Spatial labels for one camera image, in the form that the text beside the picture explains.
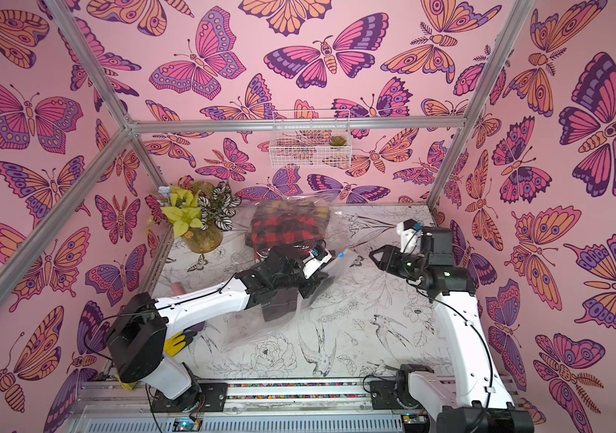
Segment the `red black plaid shirt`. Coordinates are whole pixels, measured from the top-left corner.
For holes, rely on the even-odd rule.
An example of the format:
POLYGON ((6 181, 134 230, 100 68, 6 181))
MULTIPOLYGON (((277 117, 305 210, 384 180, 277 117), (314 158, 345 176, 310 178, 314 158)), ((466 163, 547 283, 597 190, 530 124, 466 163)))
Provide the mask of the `red black plaid shirt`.
POLYGON ((266 257, 269 250, 286 245, 298 249, 312 248, 325 238, 329 225, 329 209, 257 209, 246 232, 245 245, 257 257, 266 257))

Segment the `clear plastic vacuum bag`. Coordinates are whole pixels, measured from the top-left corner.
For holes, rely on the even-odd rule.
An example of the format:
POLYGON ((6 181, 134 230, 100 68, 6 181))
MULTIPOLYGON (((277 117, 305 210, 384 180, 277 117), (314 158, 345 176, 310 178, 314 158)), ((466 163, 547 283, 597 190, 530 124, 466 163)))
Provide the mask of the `clear plastic vacuum bag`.
POLYGON ((321 198, 257 203, 245 235, 254 263, 236 273, 250 285, 250 299, 244 310, 223 316, 224 343, 255 343, 306 320, 357 258, 349 226, 349 214, 321 198))

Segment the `yellow plaid shirt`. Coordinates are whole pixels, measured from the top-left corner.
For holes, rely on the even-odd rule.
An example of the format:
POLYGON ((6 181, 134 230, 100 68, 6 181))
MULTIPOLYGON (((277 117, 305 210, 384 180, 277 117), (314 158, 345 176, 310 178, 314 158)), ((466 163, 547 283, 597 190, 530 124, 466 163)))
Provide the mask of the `yellow plaid shirt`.
POLYGON ((306 200, 264 200, 259 203, 252 218, 255 220, 279 217, 307 217, 328 223, 331 211, 327 206, 306 200))

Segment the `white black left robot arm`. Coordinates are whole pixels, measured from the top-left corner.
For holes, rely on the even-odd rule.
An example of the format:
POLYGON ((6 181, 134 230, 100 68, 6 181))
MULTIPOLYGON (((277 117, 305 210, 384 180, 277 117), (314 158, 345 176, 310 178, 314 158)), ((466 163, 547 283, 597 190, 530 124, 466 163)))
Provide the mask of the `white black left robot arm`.
POLYGON ((136 295, 107 333, 107 348, 122 384, 154 388, 169 402, 191 407, 201 395, 192 369, 167 353, 165 344, 199 324, 250 311, 258 330, 278 328, 311 303, 329 284, 326 267, 334 254, 323 242, 300 249, 280 245, 263 261, 228 281, 197 292, 154 299, 136 295))

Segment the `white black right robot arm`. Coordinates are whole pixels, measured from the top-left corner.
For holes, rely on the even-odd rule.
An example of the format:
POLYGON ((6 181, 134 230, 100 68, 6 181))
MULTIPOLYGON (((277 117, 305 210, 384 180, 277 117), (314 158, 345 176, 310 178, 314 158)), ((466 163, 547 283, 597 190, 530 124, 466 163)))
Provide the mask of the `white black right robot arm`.
POLYGON ((532 432, 531 415, 515 406, 495 367, 477 311, 476 286, 458 267, 450 229, 412 219, 398 224, 399 245, 369 254, 376 267, 405 280, 434 306, 450 350, 453 390, 427 367, 405 364, 396 391, 401 404, 418 406, 432 432, 532 432))

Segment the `potted plant in glass vase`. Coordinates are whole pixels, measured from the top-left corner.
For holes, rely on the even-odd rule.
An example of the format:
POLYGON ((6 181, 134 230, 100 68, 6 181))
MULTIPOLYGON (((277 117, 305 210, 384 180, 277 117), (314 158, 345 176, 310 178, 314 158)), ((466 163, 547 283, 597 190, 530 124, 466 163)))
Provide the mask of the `potted plant in glass vase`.
POLYGON ((174 238, 182 240, 194 254, 208 254, 233 228, 242 198, 228 182, 213 184, 187 175, 174 185, 158 188, 145 202, 152 222, 168 223, 174 238))

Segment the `small green succulent plant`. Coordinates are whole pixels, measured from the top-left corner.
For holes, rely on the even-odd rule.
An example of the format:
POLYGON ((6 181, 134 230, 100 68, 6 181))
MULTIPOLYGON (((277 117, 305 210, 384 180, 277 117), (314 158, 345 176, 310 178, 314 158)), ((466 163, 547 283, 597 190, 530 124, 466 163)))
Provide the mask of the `small green succulent plant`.
POLYGON ((334 135, 329 139, 329 146, 332 147, 343 147, 348 144, 347 137, 343 135, 334 135))

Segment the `yellow rubber glove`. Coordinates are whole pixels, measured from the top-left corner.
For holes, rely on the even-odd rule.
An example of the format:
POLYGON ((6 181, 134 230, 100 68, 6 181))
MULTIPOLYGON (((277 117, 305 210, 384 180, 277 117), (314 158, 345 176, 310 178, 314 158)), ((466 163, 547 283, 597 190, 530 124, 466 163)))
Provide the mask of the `yellow rubber glove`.
POLYGON ((183 348, 190 346, 194 337, 197 335, 198 332, 192 328, 176 334, 165 342, 165 353, 171 357, 175 357, 183 348))

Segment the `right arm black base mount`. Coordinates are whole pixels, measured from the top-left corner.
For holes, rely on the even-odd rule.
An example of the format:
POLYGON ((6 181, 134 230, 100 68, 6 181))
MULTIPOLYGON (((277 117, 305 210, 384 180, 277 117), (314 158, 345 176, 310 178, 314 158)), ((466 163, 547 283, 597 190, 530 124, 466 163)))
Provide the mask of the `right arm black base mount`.
POLYGON ((367 375, 362 381, 374 410, 420 410, 423 406, 412 397, 408 379, 411 373, 434 373, 423 364, 401 364, 393 377, 367 375))

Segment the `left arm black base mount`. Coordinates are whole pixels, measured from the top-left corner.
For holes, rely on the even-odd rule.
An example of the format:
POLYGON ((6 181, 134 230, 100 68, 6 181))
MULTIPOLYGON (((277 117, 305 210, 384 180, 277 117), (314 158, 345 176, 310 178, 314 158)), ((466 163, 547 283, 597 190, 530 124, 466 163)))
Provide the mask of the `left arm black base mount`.
POLYGON ((173 400, 156 391, 152 407, 154 414, 223 412, 227 396, 228 382, 194 380, 188 391, 173 400))

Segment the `aluminium front rail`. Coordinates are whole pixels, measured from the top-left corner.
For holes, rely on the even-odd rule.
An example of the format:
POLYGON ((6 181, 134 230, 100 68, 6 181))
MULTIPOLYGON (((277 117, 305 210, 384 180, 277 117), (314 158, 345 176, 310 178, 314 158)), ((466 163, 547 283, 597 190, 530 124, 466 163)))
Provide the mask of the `aluminium front rail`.
MULTIPOLYGON (((403 412, 390 377, 379 379, 284 379, 284 380, 206 380, 200 382, 204 403, 201 414, 255 415, 277 411, 403 412)), ((118 382, 91 382, 82 387, 72 415, 87 410, 149 413, 145 388, 127 391, 118 382)))

